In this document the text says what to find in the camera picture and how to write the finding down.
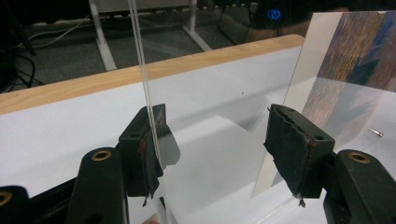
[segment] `blue light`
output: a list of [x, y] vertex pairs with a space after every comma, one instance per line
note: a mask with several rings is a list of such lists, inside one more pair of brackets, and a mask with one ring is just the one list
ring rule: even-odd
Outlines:
[[277, 21], [280, 19], [280, 11], [277, 9], [269, 9], [267, 12], [267, 17], [272, 21]]

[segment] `floor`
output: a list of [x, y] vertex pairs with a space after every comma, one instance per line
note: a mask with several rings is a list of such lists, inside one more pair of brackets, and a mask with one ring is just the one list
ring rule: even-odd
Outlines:
[[[188, 23], [189, 17], [190, 11], [187, 8], [139, 15], [146, 63], [202, 52], [182, 28]], [[212, 49], [242, 43], [243, 36], [248, 31], [246, 8], [230, 7], [221, 17], [221, 22], [220, 17], [219, 8], [198, 10], [196, 33]], [[138, 65], [131, 18], [104, 16], [102, 26], [117, 67]], [[73, 27], [77, 28], [60, 37]], [[96, 45], [95, 29], [88, 17], [77, 21], [58, 21], [54, 24], [39, 23], [25, 27], [24, 31], [27, 36], [32, 37], [31, 43], [36, 56], [31, 56], [23, 45], [18, 45], [16, 53], [22, 57], [16, 57], [15, 64], [20, 76], [28, 80], [33, 72], [32, 62], [34, 63], [36, 80], [33, 87], [42, 85], [41, 83], [50, 84], [106, 71]], [[12, 90], [8, 90], [25, 88], [17, 80]]]

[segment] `desk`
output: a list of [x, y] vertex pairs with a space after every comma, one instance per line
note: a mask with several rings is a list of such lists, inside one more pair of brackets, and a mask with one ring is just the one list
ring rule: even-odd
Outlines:
[[[277, 67], [284, 67], [286, 69], [284, 71], [286, 72], [282, 73], [278, 71], [279, 74], [275, 75], [290, 79], [294, 68], [293, 64], [296, 63], [298, 58], [298, 47], [302, 43], [303, 39], [299, 36], [284, 36], [152, 63], [148, 65], [148, 70], [151, 78], [155, 78], [152, 84], [156, 85], [155, 81], [157, 80], [169, 81], [170, 79], [182, 76], [199, 78], [199, 71], [202, 72], [203, 76], [207, 76], [207, 72], [227, 73], [227, 70], [223, 69], [226, 69], [227, 66], [231, 66], [234, 69], [241, 62], [244, 65], [248, 65], [249, 61], [254, 61], [255, 66], [259, 66], [259, 68], [266, 66], [268, 70], [271, 70], [271, 65], [275, 66], [271, 63], [276, 62], [276, 60], [282, 61], [282, 55], [286, 54], [286, 61], [282, 61], [285, 64], [277, 65]], [[257, 71], [257, 69], [250, 67], [247, 72], [250, 71], [252, 73], [254, 70]], [[0, 159], [0, 170], [2, 170], [0, 185], [9, 185], [11, 183], [22, 185], [28, 188], [29, 194], [33, 196], [74, 177], [78, 171], [79, 161], [82, 156], [94, 148], [115, 146], [118, 142], [118, 136], [126, 124], [137, 110], [145, 105], [143, 88], [139, 81], [139, 68], [132, 67], [0, 95], [0, 108], [1, 114], [3, 114], [0, 117], [0, 126], [2, 130], [5, 130], [5, 132], [1, 132], [0, 134], [2, 148], [5, 148], [5, 154]], [[286, 78], [281, 78], [281, 81], [286, 85], [282, 89], [286, 89], [289, 82]], [[281, 98], [277, 97], [278, 103], [281, 103]], [[183, 111], [184, 109], [188, 109], [185, 107], [181, 105], [179, 109]], [[169, 117], [177, 118], [172, 113], [169, 113]], [[258, 133], [253, 132], [255, 134], [253, 137], [259, 136], [260, 138], [259, 141], [255, 142], [258, 147], [253, 148], [247, 145], [251, 140], [251, 136], [247, 139], [244, 138], [249, 132], [240, 128], [235, 129], [233, 127], [235, 125], [229, 120], [220, 118], [219, 116], [203, 119], [200, 117], [199, 119], [200, 121], [196, 124], [187, 125], [188, 128], [175, 132], [177, 142], [180, 144], [182, 150], [182, 158], [178, 167], [184, 169], [187, 165], [187, 170], [195, 169], [196, 172], [196, 178], [192, 182], [182, 176], [184, 178], [182, 184], [188, 185], [198, 180], [201, 181], [204, 178], [205, 182], [201, 181], [201, 186], [195, 185], [193, 187], [204, 187], [201, 189], [209, 187], [209, 190], [212, 190], [211, 185], [207, 184], [207, 181], [211, 179], [206, 178], [206, 173], [200, 171], [201, 167], [199, 163], [202, 162], [205, 165], [205, 169], [202, 171], [206, 171], [206, 169], [216, 165], [213, 164], [216, 161], [214, 158], [222, 155], [219, 150], [220, 148], [225, 148], [222, 144], [226, 144], [228, 148], [231, 148], [229, 146], [232, 144], [236, 144], [236, 148], [240, 148], [241, 146], [239, 145], [241, 144], [246, 147], [244, 151], [235, 151], [233, 148], [229, 150], [227, 156], [230, 157], [228, 159], [232, 160], [233, 163], [224, 163], [222, 165], [224, 167], [231, 165], [231, 169], [237, 168], [237, 170], [247, 173], [244, 176], [235, 174], [235, 176], [241, 177], [238, 179], [230, 175], [221, 174], [221, 172], [227, 172], [227, 169], [212, 171], [213, 174], [218, 175], [217, 179], [221, 180], [221, 183], [234, 182], [236, 184], [238, 182], [237, 185], [230, 184], [213, 189], [214, 192], [219, 193], [220, 189], [225, 188], [219, 194], [211, 197], [211, 201], [194, 199], [197, 201], [184, 206], [184, 208], [182, 206], [184, 204], [180, 205], [178, 201], [180, 197], [190, 195], [189, 188], [184, 188], [184, 192], [178, 192], [178, 197], [175, 197], [175, 199], [172, 197], [173, 192], [170, 192], [170, 205], [174, 209], [175, 218], [179, 223], [188, 223], [186, 222], [187, 220], [195, 220], [190, 223], [213, 223], [213, 220], [232, 223], [229, 219], [232, 219], [234, 222], [236, 221], [236, 223], [252, 223], [267, 212], [272, 211], [274, 207], [271, 207], [271, 205], [278, 203], [277, 200], [279, 200], [279, 197], [273, 197], [272, 201], [268, 201], [268, 206], [267, 203], [263, 202], [266, 199], [264, 197], [265, 195], [257, 196], [255, 200], [251, 200], [252, 203], [248, 206], [244, 206], [242, 203], [228, 203], [229, 200], [237, 200], [239, 202], [241, 200], [241, 193], [243, 193], [244, 203], [250, 202], [249, 198], [254, 187], [254, 178], [257, 177], [255, 175], [260, 170], [262, 158], [265, 155], [262, 146], [262, 131], [265, 130], [265, 127], [261, 126]], [[199, 153], [197, 154], [197, 148], [191, 147], [197, 146], [196, 143], [194, 144], [191, 133], [203, 135], [205, 146], [209, 146], [210, 139], [207, 139], [208, 136], [205, 136], [205, 132], [196, 132], [197, 130], [205, 130], [205, 128], [202, 129], [199, 126], [205, 126], [208, 123], [215, 126], [210, 130], [212, 132], [224, 131], [235, 136], [234, 139], [230, 139], [228, 135], [222, 136], [225, 138], [225, 141], [218, 141], [214, 146], [219, 154], [213, 154], [212, 161], [195, 158], [195, 156], [200, 155]], [[175, 122], [175, 126], [171, 126], [171, 128], [183, 124]], [[193, 165], [189, 166], [189, 160], [186, 159], [191, 157], [196, 160]], [[165, 172], [169, 173], [175, 180], [179, 178], [179, 176], [176, 176], [178, 171], [175, 172], [175, 170], [175, 167], [167, 167]], [[248, 181], [248, 185], [241, 183], [240, 180]], [[283, 186], [283, 190], [286, 193], [278, 191], [277, 193], [280, 192], [279, 196], [289, 198], [290, 193], [285, 185]], [[161, 211], [161, 205], [158, 204], [158, 201], [156, 203], [148, 202], [148, 207], [145, 209], [141, 209], [142, 203], [143, 200], [140, 198], [130, 199], [130, 207], [132, 208], [131, 218], [134, 221], [132, 223], [141, 223], [141, 220], [154, 212], [160, 213], [163, 218], [163, 211]], [[229, 213], [227, 216], [224, 216], [220, 213], [221, 211], [214, 209], [218, 209], [219, 206], [223, 205], [227, 205], [228, 209], [232, 209], [234, 213], [230, 213], [230, 210], [227, 209], [221, 209], [222, 213]], [[184, 212], [186, 210], [183, 209], [188, 209], [191, 213], [186, 213]]]

